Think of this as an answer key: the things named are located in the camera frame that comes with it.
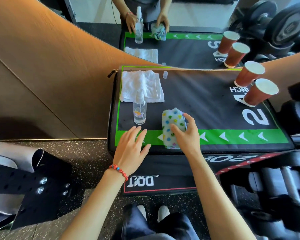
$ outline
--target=shoe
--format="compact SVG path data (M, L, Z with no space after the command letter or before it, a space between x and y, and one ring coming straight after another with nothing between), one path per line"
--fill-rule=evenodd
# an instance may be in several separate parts
M161 222L168 215L170 215L168 207L165 205L160 206L158 210L158 222Z
M143 217L145 219L147 219L147 215L146 215L146 209L143 205L138 205L137 208L139 209L139 211L142 213Z

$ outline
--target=left hand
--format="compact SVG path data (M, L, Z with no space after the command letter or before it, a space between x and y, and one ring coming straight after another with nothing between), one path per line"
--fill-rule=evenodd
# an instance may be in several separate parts
M126 131L121 136L114 154L113 164L116 164L119 168L121 168L127 176L130 176L138 169L151 147L151 145L148 144L141 151L142 142L147 134L147 130L144 129L136 140L136 136L140 130L141 126L137 128L136 126L133 126L131 129Z
M166 33L170 30L170 24L168 20L168 14L165 12L160 12L158 18L157 18L157 24L156 27L159 27L160 23L164 23L164 26L166 27Z

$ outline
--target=clear plastic bottle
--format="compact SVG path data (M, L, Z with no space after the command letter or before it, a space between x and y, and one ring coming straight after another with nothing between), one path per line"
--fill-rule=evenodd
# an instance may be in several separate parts
M143 19L141 17L141 7L137 8L136 12L136 34L135 34L135 41L137 44L142 44L143 42Z
M133 101L133 120L137 125L142 125L146 121L147 102L142 90L138 90Z

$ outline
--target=white towel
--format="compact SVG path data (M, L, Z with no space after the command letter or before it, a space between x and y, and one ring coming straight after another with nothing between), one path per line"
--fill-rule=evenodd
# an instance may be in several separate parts
M133 102L139 89L142 89L148 103L164 102L160 76L152 70L123 72L121 82L121 102Z
M132 49L126 47L124 51L141 59L158 63L158 49Z

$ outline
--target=reflected hand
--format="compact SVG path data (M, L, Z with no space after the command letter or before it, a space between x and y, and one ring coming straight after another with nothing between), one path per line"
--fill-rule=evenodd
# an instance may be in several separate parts
M131 34L132 31L136 33L136 22L137 22L137 16L133 15L132 13L129 13L129 15L126 17L126 23L128 26L128 30Z
M144 129L136 140L136 136L140 130L141 126L137 128L133 126L126 131L120 138L114 154L113 164L121 168L127 176L130 176L138 169L151 147L151 145L148 144L141 151L142 142L147 134L147 130Z
M183 116L189 121L185 132L182 132L175 124L170 125L172 132L176 136L176 141L186 156L201 154L200 135L195 119L187 113L184 113Z
M159 27L160 23L164 23L164 26L166 27L166 33L170 30L170 24L168 20L168 14L165 12L160 12L158 18L157 18L157 24L156 27Z

